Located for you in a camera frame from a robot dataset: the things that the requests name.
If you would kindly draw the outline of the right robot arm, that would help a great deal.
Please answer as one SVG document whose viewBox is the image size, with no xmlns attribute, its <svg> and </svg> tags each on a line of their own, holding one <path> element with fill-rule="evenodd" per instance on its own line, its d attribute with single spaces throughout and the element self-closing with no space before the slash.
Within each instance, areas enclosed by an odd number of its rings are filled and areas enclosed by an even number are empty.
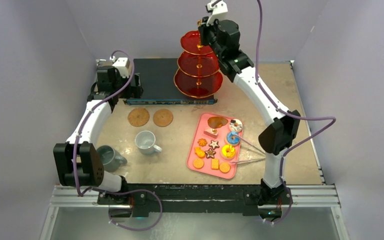
<svg viewBox="0 0 384 240">
<path fill-rule="evenodd" d="M 215 53 L 221 72 L 238 86 L 254 104 L 266 125 L 258 136 L 265 151 L 265 170 L 260 196 L 268 204 L 280 198 L 285 181 L 284 154 L 292 146 L 300 125 L 297 110 L 281 110 L 282 103 L 256 73 L 254 62 L 240 50 L 239 26 L 232 20 L 210 21 L 203 17 L 198 24 L 200 42 Z"/>
</svg>

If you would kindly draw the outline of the pink serving tray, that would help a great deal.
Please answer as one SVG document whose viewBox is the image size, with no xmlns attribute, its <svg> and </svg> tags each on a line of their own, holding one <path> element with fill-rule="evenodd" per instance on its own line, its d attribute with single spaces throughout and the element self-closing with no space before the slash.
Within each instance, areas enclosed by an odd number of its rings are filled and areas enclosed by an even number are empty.
<svg viewBox="0 0 384 240">
<path fill-rule="evenodd" d="M 209 119 L 223 119 L 227 124 L 219 128 L 211 128 Z M 241 142 L 228 141 L 234 136 L 231 123 L 242 122 L 233 117 L 205 112 L 200 115 L 195 131 L 191 138 L 189 152 L 186 158 L 187 167 L 195 172 L 230 180 L 236 175 Z"/>
</svg>

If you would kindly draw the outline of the pink silicone metal tongs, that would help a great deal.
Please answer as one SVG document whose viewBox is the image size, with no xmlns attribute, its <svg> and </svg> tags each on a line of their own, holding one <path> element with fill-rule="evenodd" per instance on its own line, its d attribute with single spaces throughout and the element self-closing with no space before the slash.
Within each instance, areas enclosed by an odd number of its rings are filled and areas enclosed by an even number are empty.
<svg viewBox="0 0 384 240">
<path fill-rule="evenodd" d="M 253 145 L 249 141 L 245 140 L 243 137 L 239 136 L 238 133 L 234 133 L 232 137 L 238 138 L 242 142 L 244 142 L 245 145 L 248 145 L 248 146 L 243 147 L 243 149 L 244 149 L 244 151 L 250 152 L 249 157 L 250 157 L 250 154 L 253 153 L 255 156 L 259 155 L 259 158 L 245 159 L 245 154 L 242 154 L 242 156 L 240 156 L 238 158 L 238 160 L 231 161 L 230 162 L 231 165 L 248 164 L 248 163 L 255 163 L 255 162 L 261 162 L 261 161 L 266 160 L 266 154 L 262 150 L 260 150 L 258 147 L 256 147 L 255 145 Z"/>
</svg>

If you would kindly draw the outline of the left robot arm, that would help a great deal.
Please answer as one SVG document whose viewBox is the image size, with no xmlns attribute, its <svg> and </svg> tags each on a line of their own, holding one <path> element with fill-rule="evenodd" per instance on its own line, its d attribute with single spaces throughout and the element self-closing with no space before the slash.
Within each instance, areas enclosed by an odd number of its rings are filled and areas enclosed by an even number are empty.
<svg viewBox="0 0 384 240">
<path fill-rule="evenodd" d="M 104 169 L 95 144 L 119 98 L 137 97 L 142 92 L 140 76 L 135 71 L 123 76 L 118 67 L 98 67 L 97 80 L 90 88 L 86 109 L 78 126 L 65 142 L 53 147 L 62 186 L 76 188 L 80 197 L 85 194 L 80 188 L 85 186 L 87 190 L 109 193 L 110 199 L 118 205 L 128 201 L 129 189 L 125 177 Z"/>
</svg>

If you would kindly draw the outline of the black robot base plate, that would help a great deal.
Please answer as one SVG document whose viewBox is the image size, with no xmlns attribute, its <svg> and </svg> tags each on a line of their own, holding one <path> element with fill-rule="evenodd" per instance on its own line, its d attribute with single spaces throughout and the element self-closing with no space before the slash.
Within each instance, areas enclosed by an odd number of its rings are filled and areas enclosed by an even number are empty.
<svg viewBox="0 0 384 240">
<path fill-rule="evenodd" d="M 279 218 L 280 207 L 293 203 L 285 186 L 260 184 L 127 183 L 128 194 L 101 193 L 98 205 L 126 207 L 133 217 L 149 213 L 220 213 Z"/>
</svg>

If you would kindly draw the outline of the red three-tier cake stand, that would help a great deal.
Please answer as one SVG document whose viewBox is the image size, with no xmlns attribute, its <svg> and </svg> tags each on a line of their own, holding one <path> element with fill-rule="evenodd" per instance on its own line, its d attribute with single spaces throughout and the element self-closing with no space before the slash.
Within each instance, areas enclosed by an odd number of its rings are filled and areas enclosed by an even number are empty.
<svg viewBox="0 0 384 240">
<path fill-rule="evenodd" d="M 177 59 L 173 77 L 176 88 L 194 99 L 212 97 L 223 83 L 217 56 L 209 46 L 201 43 L 198 30 L 186 32 L 180 38 L 183 52 Z"/>
</svg>

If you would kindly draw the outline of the pink layered cake slice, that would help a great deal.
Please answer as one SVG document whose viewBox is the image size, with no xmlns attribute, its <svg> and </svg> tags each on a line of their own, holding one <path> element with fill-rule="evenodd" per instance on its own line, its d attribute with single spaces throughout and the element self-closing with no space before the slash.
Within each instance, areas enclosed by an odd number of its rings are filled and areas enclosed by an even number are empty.
<svg viewBox="0 0 384 240">
<path fill-rule="evenodd" d="M 209 137 L 212 137 L 212 138 L 217 138 L 218 135 L 219 135 L 219 132 L 218 132 L 218 129 L 215 128 L 215 127 L 208 127 L 206 128 L 203 133 Z"/>
</svg>

